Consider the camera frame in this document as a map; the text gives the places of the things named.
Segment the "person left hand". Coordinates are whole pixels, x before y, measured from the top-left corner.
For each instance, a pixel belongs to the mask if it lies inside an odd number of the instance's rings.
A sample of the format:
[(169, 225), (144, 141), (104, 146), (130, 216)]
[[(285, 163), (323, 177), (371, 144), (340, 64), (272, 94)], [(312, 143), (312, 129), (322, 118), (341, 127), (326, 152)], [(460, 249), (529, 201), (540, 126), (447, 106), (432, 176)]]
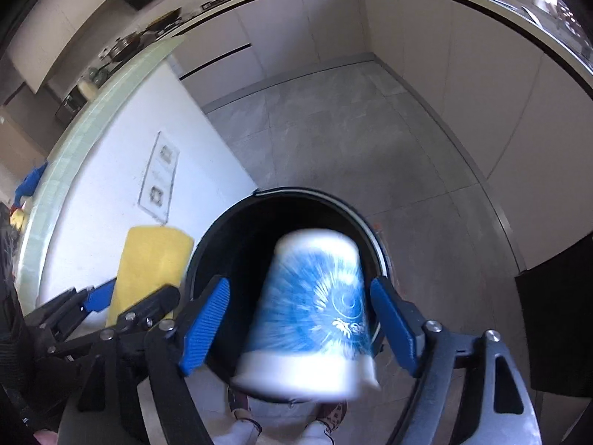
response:
[(40, 445), (56, 445), (58, 441), (57, 433), (49, 430), (39, 430), (33, 437)]

